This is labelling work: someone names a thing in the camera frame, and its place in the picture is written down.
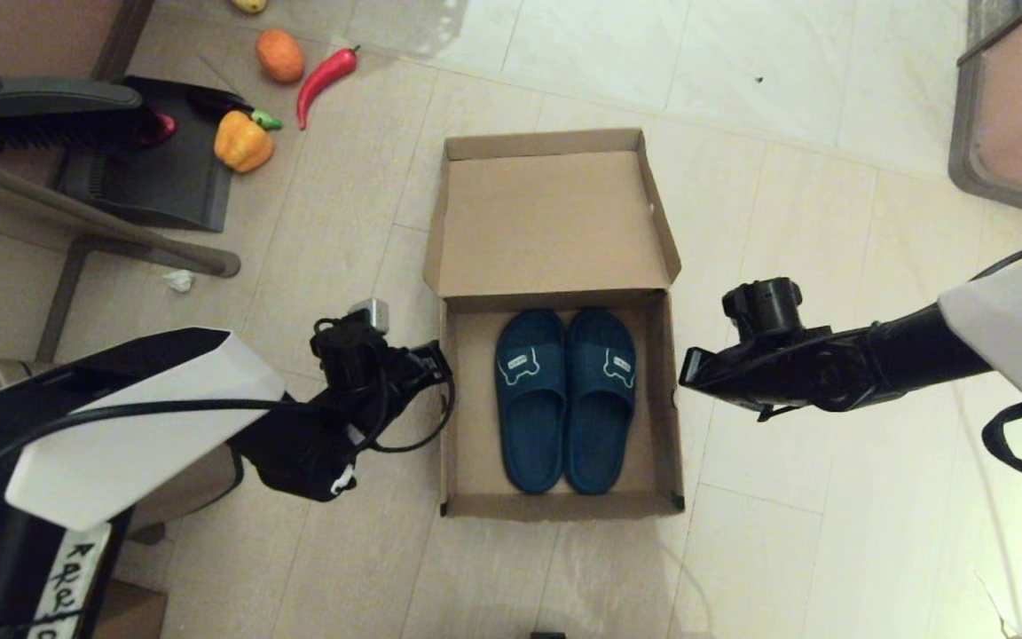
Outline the dark blue rubber slipper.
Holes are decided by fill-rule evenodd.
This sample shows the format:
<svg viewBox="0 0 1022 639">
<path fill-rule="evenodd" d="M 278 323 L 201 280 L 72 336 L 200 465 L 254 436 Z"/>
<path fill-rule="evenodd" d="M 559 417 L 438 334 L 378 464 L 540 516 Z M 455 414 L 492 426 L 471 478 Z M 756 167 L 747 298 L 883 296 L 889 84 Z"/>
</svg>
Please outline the dark blue rubber slipper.
<svg viewBox="0 0 1022 639">
<path fill-rule="evenodd" d="M 507 480 L 527 494 L 562 477 L 567 373 L 565 326 L 551 309 L 516 315 L 500 332 L 494 380 Z"/>
<path fill-rule="evenodd" d="M 564 472 L 576 493 L 605 494 L 619 480 L 636 412 L 638 359 L 625 324 L 585 309 L 565 336 Z"/>
</svg>

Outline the brown cardboard shoe box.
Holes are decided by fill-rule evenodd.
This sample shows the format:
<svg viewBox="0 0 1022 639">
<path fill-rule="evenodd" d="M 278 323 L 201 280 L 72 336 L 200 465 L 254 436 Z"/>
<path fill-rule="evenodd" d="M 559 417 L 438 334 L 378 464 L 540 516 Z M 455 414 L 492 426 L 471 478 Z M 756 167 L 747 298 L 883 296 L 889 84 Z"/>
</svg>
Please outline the brown cardboard shoe box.
<svg viewBox="0 0 1022 639">
<path fill-rule="evenodd" d="M 686 507 L 670 286 L 679 254 L 641 129 L 444 141 L 423 279 L 442 303 L 455 406 L 439 441 L 443 517 L 572 522 L 672 517 Z M 547 493 L 507 480 L 494 380 L 500 332 L 551 309 L 625 324 L 638 359 L 636 412 L 619 480 L 600 496 L 564 472 Z M 565 396 L 565 415 L 568 398 Z"/>
</svg>

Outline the brown trash bin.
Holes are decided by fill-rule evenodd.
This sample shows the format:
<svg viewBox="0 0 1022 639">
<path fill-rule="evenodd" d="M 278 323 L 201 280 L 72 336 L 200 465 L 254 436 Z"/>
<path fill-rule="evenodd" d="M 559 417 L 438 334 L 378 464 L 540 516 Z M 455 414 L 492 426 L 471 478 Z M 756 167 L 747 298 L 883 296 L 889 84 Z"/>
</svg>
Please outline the brown trash bin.
<svg viewBox="0 0 1022 639">
<path fill-rule="evenodd" d="M 46 361 L 0 359 L 0 389 L 56 367 Z M 178 476 L 142 499 L 131 515 L 127 538 L 154 545 L 165 538 L 166 524 L 187 517 L 227 496 L 244 477 L 240 457 L 227 445 L 217 446 Z"/>
</svg>

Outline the orange toy bell pepper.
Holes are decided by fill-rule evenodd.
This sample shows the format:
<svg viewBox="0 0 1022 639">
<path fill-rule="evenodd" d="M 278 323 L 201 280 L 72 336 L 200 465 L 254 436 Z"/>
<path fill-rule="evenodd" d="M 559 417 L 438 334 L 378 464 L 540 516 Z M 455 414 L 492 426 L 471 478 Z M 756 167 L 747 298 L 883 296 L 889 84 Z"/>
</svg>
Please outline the orange toy bell pepper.
<svg viewBox="0 0 1022 639">
<path fill-rule="evenodd" d="M 259 169 L 275 153 L 271 135 L 243 112 L 224 115 L 216 129 L 212 153 L 235 173 Z"/>
</svg>

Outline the dark toy eggplant green stem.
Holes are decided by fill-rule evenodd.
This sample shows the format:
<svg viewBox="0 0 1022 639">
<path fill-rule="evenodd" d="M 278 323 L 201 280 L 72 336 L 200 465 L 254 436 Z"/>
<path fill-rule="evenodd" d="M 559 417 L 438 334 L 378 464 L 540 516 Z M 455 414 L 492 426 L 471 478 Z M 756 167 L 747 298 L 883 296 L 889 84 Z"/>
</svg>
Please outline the dark toy eggplant green stem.
<svg viewBox="0 0 1022 639">
<path fill-rule="evenodd" d="M 219 122 L 229 113 L 239 112 L 267 132 L 283 129 L 283 122 L 279 118 L 256 108 L 250 102 L 230 91 L 195 86 L 186 91 L 185 100 L 194 113 L 210 122 Z"/>
</svg>

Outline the red toy chili pepper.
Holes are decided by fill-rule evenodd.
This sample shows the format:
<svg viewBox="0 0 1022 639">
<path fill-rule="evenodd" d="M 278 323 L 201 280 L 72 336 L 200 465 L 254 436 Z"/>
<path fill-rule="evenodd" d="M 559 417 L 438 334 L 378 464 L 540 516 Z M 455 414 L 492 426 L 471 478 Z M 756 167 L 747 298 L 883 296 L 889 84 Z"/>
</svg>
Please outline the red toy chili pepper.
<svg viewBox="0 0 1022 639">
<path fill-rule="evenodd" d="M 301 83 L 297 92 L 295 116 L 297 129 L 308 129 L 308 118 L 313 101 L 329 88 L 358 69 L 358 50 L 360 47 L 343 48 L 333 54 L 313 69 L 310 75 Z"/>
</svg>

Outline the black plastic dustpan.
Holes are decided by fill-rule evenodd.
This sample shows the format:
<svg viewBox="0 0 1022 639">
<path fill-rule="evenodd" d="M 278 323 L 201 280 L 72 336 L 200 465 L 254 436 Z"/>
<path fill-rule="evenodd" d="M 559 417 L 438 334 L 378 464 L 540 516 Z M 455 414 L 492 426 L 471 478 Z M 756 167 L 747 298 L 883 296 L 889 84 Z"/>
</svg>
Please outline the black plastic dustpan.
<svg viewBox="0 0 1022 639">
<path fill-rule="evenodd" d="M 231 108 L 251 115 L 253 107 L 210 86 L 134 75 L 122 83 L 173 117 L 176 132 L 153 148 L 69 150 L 58 190 L 133 224 L 222 232 L 232 170 L 215 157 L 216 130 Z"/>
</svg>

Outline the orange toy fruit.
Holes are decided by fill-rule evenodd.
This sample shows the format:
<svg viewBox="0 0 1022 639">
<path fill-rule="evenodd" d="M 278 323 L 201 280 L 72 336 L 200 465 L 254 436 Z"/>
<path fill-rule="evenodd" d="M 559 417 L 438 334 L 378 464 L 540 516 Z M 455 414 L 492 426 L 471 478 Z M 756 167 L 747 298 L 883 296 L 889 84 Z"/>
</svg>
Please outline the orange toy fruit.
<svg viewBox="0 0 1022 639">
<path fill-rule="evenodd" d="M 299 82 L 305 57 L 299 41 L 283 29 L 263 31 L 256 38 L 256 57 L 263 72 L 276 83 Z"/>
</svg>

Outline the plain brown cardboard carton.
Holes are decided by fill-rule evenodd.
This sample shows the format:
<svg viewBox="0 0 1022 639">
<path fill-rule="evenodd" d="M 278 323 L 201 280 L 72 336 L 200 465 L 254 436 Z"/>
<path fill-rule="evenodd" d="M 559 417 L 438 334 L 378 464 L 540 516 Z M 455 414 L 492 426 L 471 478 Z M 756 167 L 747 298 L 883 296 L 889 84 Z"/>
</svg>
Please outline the plain brown cardboard carton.
<svg viewBox="0 0 1022 639">
<path fill-rule="evenodd" d="M 90 639 L 160 639 L 167 605 L 165 592 L 111 581 Z"/>
</svg>

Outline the white handwritten tape label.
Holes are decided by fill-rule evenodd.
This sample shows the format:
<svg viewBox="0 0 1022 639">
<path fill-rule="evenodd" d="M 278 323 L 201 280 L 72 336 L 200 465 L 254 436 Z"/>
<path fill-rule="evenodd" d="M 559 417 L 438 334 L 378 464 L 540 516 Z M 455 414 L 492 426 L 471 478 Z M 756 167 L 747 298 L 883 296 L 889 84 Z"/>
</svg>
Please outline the white handwritten tape label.
<svg viewBox="0 0 1022 639">
<path fill-rule="evenodd" d="M 26 639 L 76 639 L 113 526 L 65 530 Z"/>
</svg>

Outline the black broom brush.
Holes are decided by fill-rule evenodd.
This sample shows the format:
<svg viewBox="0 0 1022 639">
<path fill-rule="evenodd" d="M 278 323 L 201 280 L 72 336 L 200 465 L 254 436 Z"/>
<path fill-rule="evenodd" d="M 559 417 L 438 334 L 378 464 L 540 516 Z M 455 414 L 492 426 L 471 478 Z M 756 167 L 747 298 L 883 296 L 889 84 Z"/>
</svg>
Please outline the black broom brush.
<svg viewBox="0 0 1022 639">
<path fill-rule="evenodd" d="M 24 148 L 150 148 L 157 110 L 129 86 L 0 76 L 0 153 Z"/>
</svg>

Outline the brown cabinet dark edge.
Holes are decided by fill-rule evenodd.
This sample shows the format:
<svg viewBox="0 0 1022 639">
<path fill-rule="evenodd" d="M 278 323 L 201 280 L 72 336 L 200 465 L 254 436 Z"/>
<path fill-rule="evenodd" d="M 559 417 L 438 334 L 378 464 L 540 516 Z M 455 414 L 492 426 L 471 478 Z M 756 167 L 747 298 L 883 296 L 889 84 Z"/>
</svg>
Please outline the brown cabinet dark edge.
<svg viewBox="0 0 1022 639">
<path fill-rule="evenodd" d="M 0 75 L 113 80 L 154 0 L 0 0 Z"/>
</svg>

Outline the brown metal furniture frame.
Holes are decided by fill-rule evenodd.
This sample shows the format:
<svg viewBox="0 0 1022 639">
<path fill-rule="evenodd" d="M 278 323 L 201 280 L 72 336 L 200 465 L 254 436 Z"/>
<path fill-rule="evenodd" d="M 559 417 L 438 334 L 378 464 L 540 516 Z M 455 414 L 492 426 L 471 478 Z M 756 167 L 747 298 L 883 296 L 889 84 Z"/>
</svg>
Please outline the brown metal furniture frame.
<svg viewBox="0 0 1022 639">
<path fill-rule="evenodd" d="M 12 206 L 20 206 L 26 213 L 78 233 L 68 243 L 59 282 L 37 345 L 35 359 L 39 361 L 53 361 L 57 355 L 77 284 L 86 259 L 93 252 L 108 252 L 167 266 L 171 270 L 187 270 L 224 279 L 239 274 L 242 268 L 242 260 L 234 252 L 168 238 L 5 169 L 0 169 L 0 197 Z"/>
</svg>

